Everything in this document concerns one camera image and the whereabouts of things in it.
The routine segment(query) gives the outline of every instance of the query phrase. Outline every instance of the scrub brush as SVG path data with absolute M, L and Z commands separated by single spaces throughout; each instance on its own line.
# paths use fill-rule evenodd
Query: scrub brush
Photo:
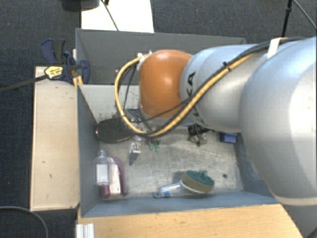
M 154 193 L 155 198 L 170 197 L 173 190 L 185 188 L 196 194 L 205 194 L 212 190 L 214 181 L 207 176 L 207 171 L 188 170 L 182 175 L 181 180 L 177 183 L 161 187 Z

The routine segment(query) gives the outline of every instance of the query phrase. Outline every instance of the dark gray carpet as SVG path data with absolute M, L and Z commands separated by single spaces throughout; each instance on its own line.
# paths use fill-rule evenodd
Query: dark gray carpet
M 244 37 L 258 43 L 279 36 L 288 0 L 151 0 L 156 32 Z M 316 24 L 317 1 L 298 0 Z M 64 38 L 75 47 L 80 4 L 73 0 L 0 0 L 0 82 L 33 77 L 45 63 L 39 45 Z M 316 32 L 293 5 L 287 36 Z M 0 94 L 0 206 L 28 207 L 32 149 L 32 85 Z M 41 213 L 50 237 L 74 237 L 74 211 Z M 44 237 L 31 215 L 0 211 L 1 237 Z

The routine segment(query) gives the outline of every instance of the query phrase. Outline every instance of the plastic bottle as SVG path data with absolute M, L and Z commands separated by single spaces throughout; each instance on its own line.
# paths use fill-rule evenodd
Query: plastic bottle
M 104 150 L 99 150 L 95 158 L 95 185 L 107 186 L 111 178 L 111 159 Z

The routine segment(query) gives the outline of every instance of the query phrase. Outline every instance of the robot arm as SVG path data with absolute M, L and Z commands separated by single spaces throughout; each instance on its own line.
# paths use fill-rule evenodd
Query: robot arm
M 152 120 L 159 129 L 137 133 L 161 136 L 185 116 L 241 133 L 260 176 L 307 236 L 317 227 L 316 37 L 283 42 L 270 58 L 269 43 L 149 55 L 139 109 L 145 118 L 161 114 Z

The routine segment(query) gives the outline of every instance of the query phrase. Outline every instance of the gray bin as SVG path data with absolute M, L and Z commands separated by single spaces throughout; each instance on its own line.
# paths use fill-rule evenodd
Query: gray bin
M 138 52 L 169 48 L 195 54 L 210 47 L 243 43 L 242 38 L 77 29 L 77 59 L 88 59 L 92 69 L 89 84 L 80 86 L 77 91 L 82 217 L 277 203 L 254 168 L 240 135 L 233 145 L 219 142 L 216 132 L 208 132 L 208 143 L 197 147 L 187 141 L 187 130 L 178 128 L 162 139 L 158 153 L 141 143 L 141 154 L 133 166 L 127 165 L 132 139 L 105 144 L 95 136 L 97 123 L 115 114 L 112 86 L 115 70 Z M 127 106 L 135 108 L 137 86 L 130 87 L 130 92 Z M 94 185 L 94 159 L 99 149 L 122 161 L 128 186 L 126 197 L 102 200 L 101 188 Z M 153 198 L 152 193 L 158 187 L 178 181 L 186 170 L 207 170 L 215 181 L 212 192 L 199 198 Z

